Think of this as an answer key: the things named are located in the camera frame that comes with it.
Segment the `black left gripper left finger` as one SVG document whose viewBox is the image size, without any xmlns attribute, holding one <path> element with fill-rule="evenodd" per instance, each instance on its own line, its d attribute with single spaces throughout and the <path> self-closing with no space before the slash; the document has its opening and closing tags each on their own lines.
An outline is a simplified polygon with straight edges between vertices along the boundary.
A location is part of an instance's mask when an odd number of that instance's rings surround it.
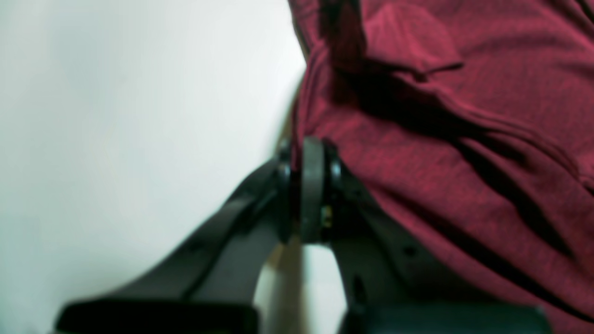
<svg viewBox="0 0 594 334">
<path fill-rule="evenodd" d="M 70 302 L 58 334 L 259 334 L 264 264 L 291 234 L 284 145 L 157 266 L 100 297 Z"/>
</svg>

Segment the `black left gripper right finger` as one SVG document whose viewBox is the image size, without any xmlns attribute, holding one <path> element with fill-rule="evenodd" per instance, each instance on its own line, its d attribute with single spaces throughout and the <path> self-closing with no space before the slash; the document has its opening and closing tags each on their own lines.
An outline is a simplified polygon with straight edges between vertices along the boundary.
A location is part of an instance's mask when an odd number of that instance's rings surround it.
<svg viewBox="0 0 594 334">
<path fill-rule="evenodd" d="M 330 247 L 347 310 L 340 334 L 549 334 L 536 307 L 499 302 L 395 222 L 331 142 L 303 141 L 300 234 Z"/>
</svg>

